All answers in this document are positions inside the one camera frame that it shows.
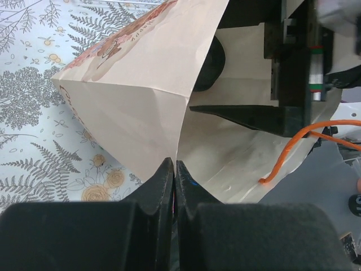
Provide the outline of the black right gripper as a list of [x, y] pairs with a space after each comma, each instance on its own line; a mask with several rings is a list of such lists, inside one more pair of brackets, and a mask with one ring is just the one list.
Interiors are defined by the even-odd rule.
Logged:
[[221, 117], [251, 130], [293, 137], [306, 126], [302, 107], [326, 100], [333, 33], [318, 20], [318, 1], [276, 1], [265, 21], [264, 57], [271, 64], [266, 105], [202, 105], [190, 110]]

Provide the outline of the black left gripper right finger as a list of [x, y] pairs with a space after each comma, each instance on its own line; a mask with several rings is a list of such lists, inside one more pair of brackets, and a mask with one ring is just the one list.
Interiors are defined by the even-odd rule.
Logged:
[[181, 270], [351, 270], [328, 218], [311, 204], [224, 204], [177, 162]]

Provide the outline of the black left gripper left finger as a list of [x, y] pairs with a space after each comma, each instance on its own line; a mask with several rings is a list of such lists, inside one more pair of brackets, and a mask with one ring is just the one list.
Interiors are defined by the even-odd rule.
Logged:
[[2, 270], [168, 270], [172, 160], [119, 202], [17, 203], [1, 215]]

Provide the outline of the black plastic cup lid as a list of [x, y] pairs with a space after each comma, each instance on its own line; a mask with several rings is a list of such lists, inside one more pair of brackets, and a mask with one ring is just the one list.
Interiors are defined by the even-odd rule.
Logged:
[[193, 87], [193, 92], [202, 92], [210, 89], [223, 72], [225, 62], [226, 54], [223, 46], [219, 39], [214, 36]]

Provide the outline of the printed kraft paper bag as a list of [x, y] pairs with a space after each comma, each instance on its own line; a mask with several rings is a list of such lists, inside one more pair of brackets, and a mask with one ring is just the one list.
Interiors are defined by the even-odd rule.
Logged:
[[[225, 1], [175, 1], [121, 37], [121, 51], [99, 56], [99, 42], [52, 77], [91, 136], [137, 177], [149, 179], [165, 158], [181, 160], [191, 176], [222, 202], [274, 167], [284, 140], [191, 106], [274, 105], [271, 62], [263, 57], [264, 26], [216, 29]], [[193, 87], [213, 37], [226, 62], [214, 85]]]

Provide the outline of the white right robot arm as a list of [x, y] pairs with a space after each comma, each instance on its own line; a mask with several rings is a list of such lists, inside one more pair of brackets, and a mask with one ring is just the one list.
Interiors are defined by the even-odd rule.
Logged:
[[360, 86], [359, 1], [266, 1], [254, 3], [255, 15], [239, 21], [235, 7], [226, 10], [221, 29], [264, 23], [264, 57], [271, 60], [271, 99], [277, 106], [200, 105], [191, 111], [221, 117], [255, 130], [259, 144], [272, 134], [284, 148], [272, 158], [274, 167], [252, 177], [235, 196], [240, 203], [262, 199], [284, 176], [303, 162], [324, 128], [355, 125], [331, 119], [334, 104], [327, 95]]

